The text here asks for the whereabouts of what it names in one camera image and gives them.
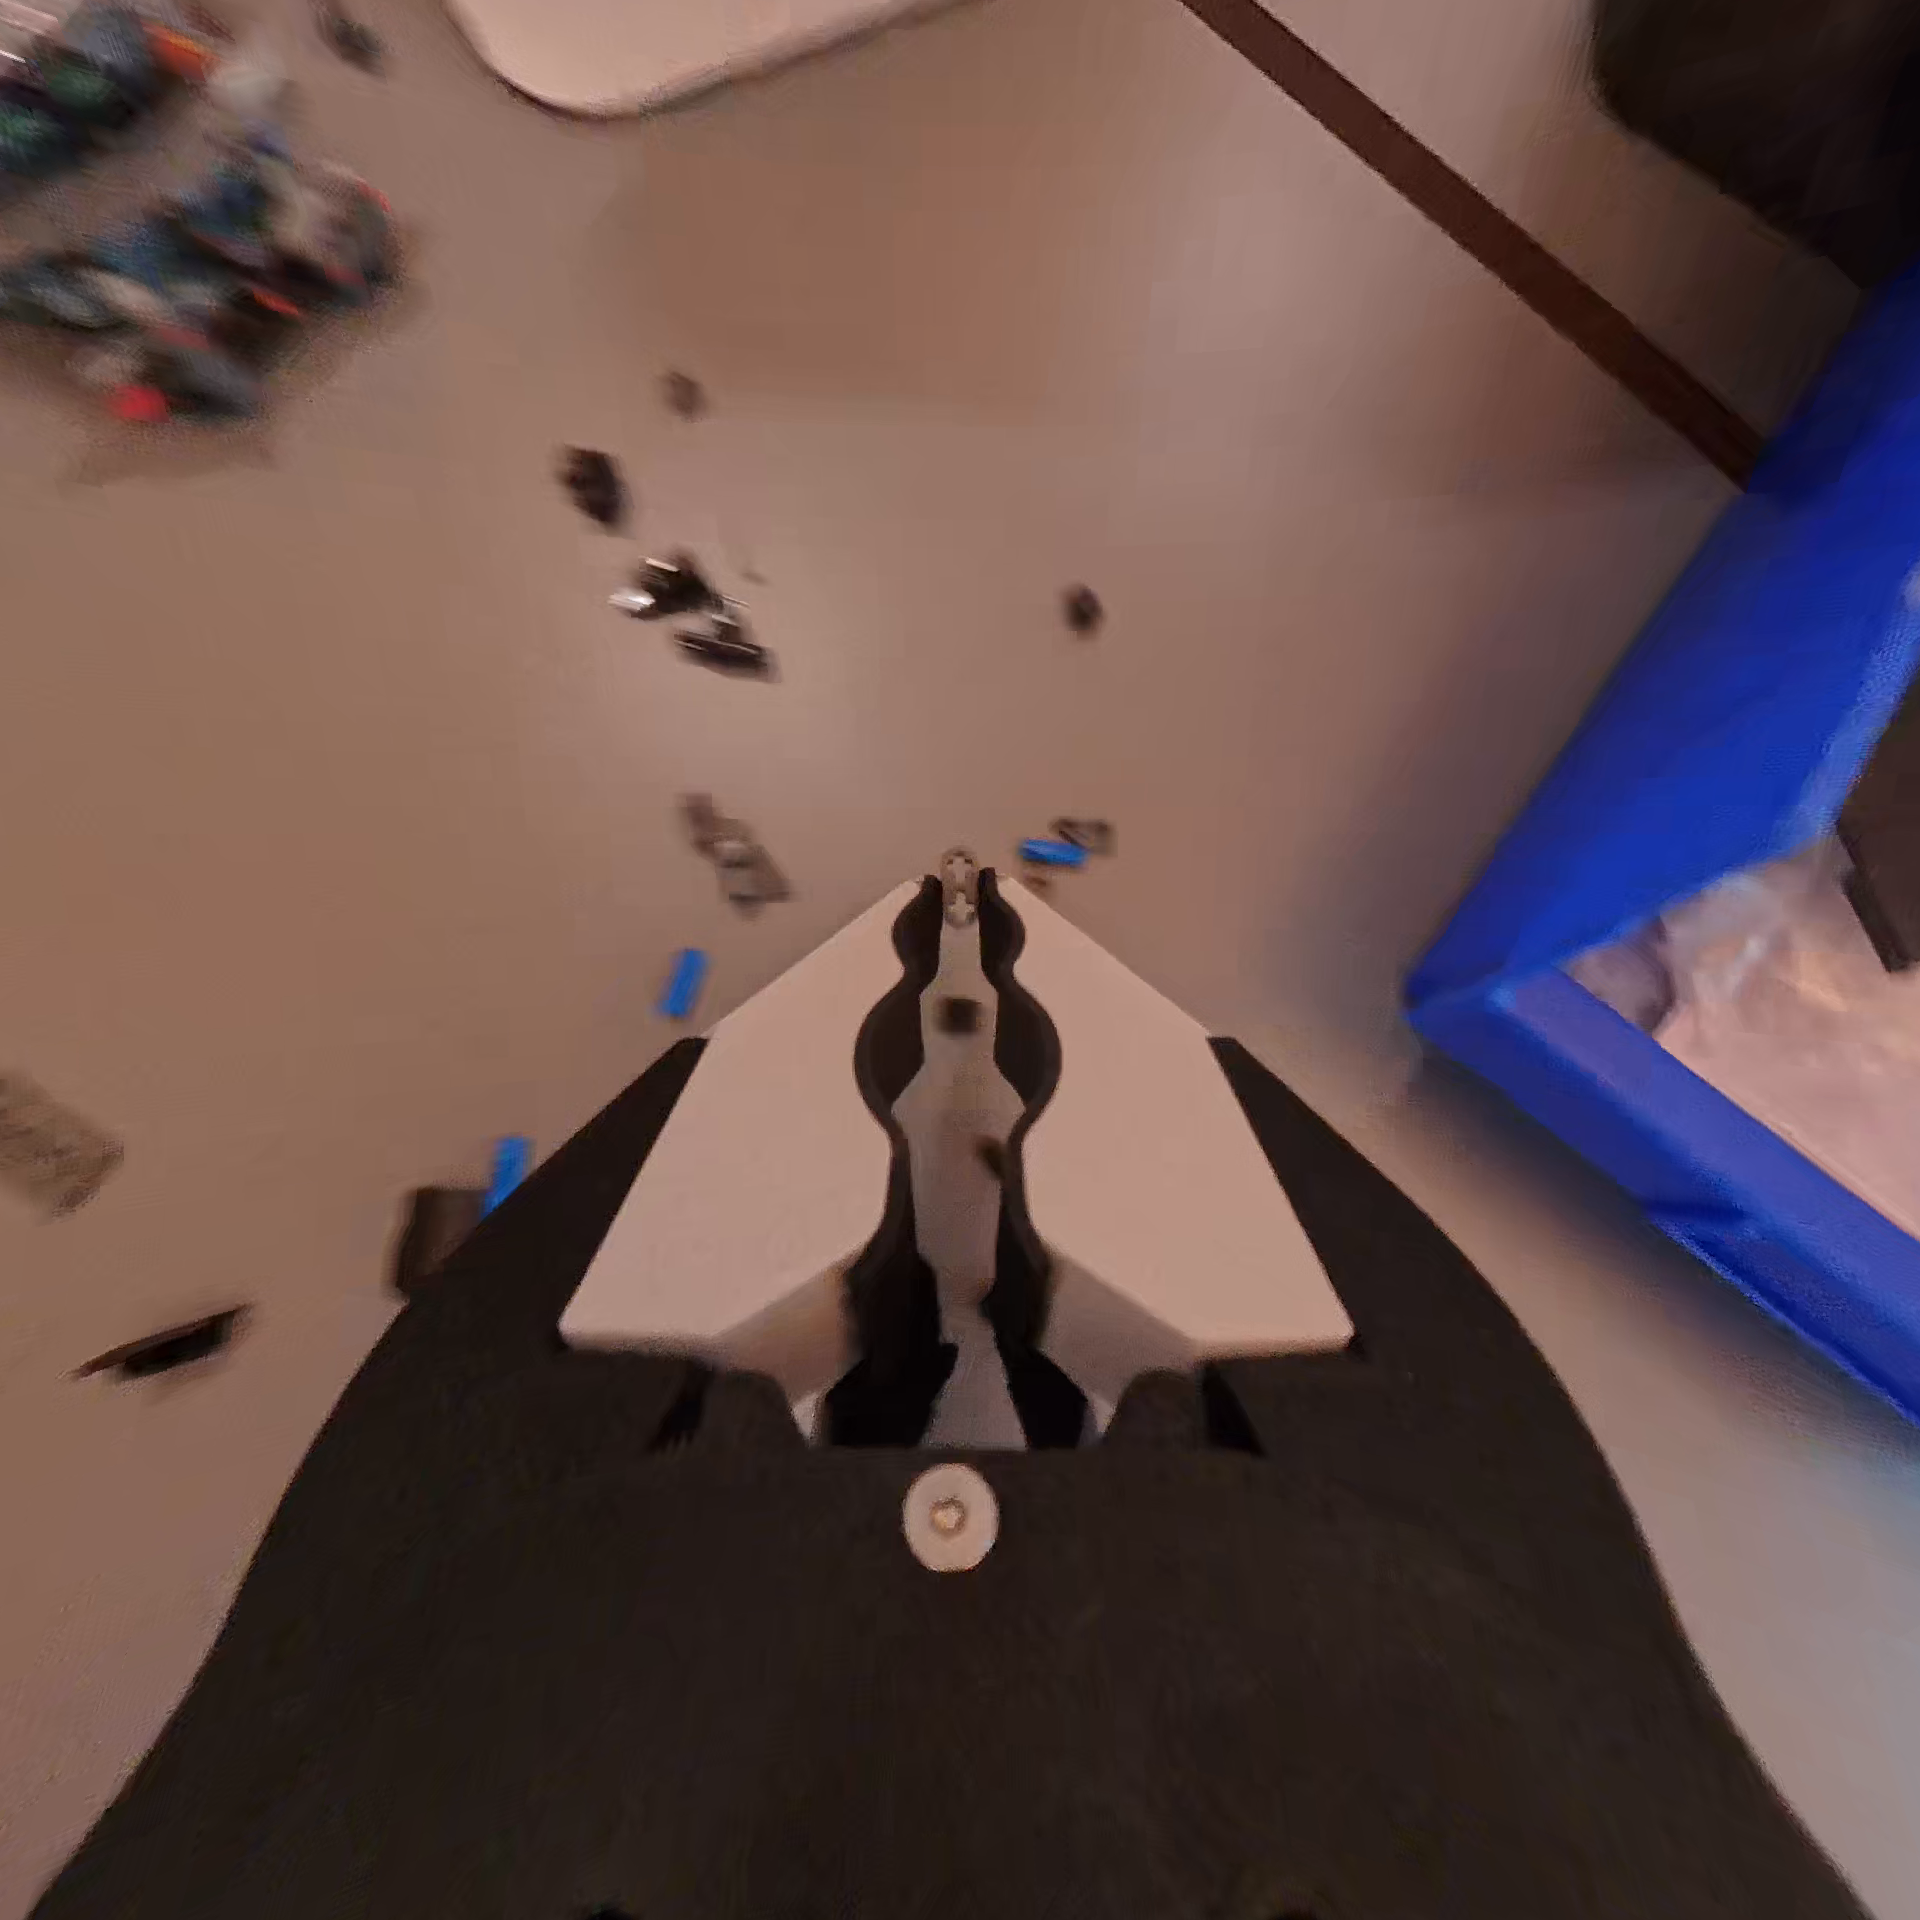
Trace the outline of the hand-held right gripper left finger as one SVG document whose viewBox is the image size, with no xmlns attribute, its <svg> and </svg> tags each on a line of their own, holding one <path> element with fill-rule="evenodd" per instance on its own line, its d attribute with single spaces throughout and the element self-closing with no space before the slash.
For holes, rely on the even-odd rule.
<svg viewBox="0 0 1920 1920">
<path fill-rule="evenodd" d="M 719 1019 L 561 1313 L 573 1351 L 823 1393 L 942 1348 L 895 1107 L 925 1062 L 943 889 L 910 879 Z"/>
</svg>

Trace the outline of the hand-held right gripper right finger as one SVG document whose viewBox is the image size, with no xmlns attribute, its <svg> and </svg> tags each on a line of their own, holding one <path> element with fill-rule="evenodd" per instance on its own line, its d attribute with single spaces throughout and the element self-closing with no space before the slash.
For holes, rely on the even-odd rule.
<svg viewBox="0 0 1920 1920">
<path fill-rule="evenodd" d="M 1333 1355 L 1347 1304 L 1212 1036 L 1020 879 L 977 881 L 1001 1150 L 989 1320 L 1087 1401 L 1223 1360 Z"/>
</svg>

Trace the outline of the grey lego car model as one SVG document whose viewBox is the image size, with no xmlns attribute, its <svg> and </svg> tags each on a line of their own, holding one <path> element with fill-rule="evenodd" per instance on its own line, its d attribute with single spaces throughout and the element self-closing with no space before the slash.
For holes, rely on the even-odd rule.
<svg viewBox="0 0 1920 1920">
<path fill-rule="evenodd" d="M 4 342 L 133 425 L 243 423 L 399 281 L 389 198 L 309 157 L 259 16 L 4 5 Z"/>
</svg>

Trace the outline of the black curved lego piece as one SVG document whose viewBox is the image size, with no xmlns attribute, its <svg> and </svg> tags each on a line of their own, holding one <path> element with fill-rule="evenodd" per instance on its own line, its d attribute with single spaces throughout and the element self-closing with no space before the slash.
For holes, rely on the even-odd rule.
<svg viewBox="0 0 1920 1920">
<path fill-rule="evenodd" d="M 474 1233 L 485 1214 L 485 1200 L 485 1189 L 474 1187 L 415 1187 L 407 1190 L 391 1244 L 391 1292 L 409 1299 L 431 1280 Z"/>
</svg>

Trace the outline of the black lego wedge panel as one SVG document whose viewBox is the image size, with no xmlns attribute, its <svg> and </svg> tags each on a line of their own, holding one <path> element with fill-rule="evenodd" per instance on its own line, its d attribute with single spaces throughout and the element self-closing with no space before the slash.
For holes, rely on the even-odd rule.
<svg viewBox="0 0 1920 1920">
<path fill-rule="evenodd" d="M 102 1351 L 73 1368 L 70 1379 L 130 1385 L 198 1366 L 226 1352 L 247 1329 L 249 1316 L 251 1307 L 243 1303 L 198 1313 Z"/>
</svg>

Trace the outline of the black lego plate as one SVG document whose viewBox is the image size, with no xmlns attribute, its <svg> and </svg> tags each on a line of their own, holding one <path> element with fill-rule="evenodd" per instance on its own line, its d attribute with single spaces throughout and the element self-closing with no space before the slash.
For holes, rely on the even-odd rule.
<svg viewBox="0 0 1920 1920">
<path fill-rule="evenodd" d="M 3 1187 L 47 1217 L 82 1209 L 124 1166 L 124 1142 L 47 1094 L 25 1071 L 3 1071 Z"/>
</svg>

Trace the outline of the black toy set box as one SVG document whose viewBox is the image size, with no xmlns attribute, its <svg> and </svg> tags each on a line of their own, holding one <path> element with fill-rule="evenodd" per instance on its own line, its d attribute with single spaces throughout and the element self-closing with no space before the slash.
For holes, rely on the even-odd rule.
<svg viewBox="0 0 1920 1920">
<path fill-rule="evenodd" d="M 1915 3 L 1595 3 L 1627 132 L 1874 288 L 1918 253 Z"/>
</svg>

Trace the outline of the blue plastic bin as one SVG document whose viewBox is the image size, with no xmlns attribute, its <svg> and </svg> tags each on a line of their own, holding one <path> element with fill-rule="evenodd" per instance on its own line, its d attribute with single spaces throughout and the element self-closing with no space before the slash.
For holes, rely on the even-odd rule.
<svg viewBox="0 0 1920 1920">
<path fill-rule="evenodd" d="M 1413 1029 L 1911 1423 L 1915 1236 L 1566 971 L 1823 836 L 1915 675 L 1918 272 L 1885 281 L 1489 855 Z"/>
</svg>

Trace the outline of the white book stand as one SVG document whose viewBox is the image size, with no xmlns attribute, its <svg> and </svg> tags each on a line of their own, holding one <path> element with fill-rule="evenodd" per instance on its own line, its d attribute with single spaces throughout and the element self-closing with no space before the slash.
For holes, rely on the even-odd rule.
<svg viewBox="0 0 1920 1920">
<path fill-rule="evenodd" d="M 582 121 L 645 117 L 764 79 L 948 3 L 444 3 L 491 77 Z"/>
</svg>

